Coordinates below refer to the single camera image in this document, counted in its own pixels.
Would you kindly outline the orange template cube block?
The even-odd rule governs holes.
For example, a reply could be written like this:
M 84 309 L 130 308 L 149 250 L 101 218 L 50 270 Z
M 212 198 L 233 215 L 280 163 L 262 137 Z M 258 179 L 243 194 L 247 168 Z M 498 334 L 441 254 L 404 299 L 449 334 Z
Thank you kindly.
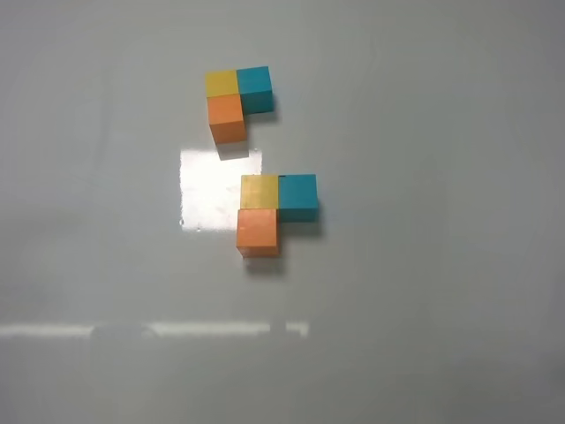
M 216 145 L 238 143 L 247 139 L 239 94 L 207 98 L 207 116 Z

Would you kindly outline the blue template cube block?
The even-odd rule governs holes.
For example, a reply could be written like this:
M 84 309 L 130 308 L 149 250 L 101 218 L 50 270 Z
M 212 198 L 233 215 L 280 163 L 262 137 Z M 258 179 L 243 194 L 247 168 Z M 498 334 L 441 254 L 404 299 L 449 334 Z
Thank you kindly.
M 267 66 L 238 69 L 237 83 L 245 115 L 275 110 L 273 87 Z

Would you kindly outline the yellow template cube block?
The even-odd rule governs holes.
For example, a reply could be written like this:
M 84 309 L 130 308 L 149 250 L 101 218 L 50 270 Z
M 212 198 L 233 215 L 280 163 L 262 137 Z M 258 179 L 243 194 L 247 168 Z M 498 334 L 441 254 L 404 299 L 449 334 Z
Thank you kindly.
M 206 97 L 238 95 L 237 71 L 235 69 L 205 73 Z

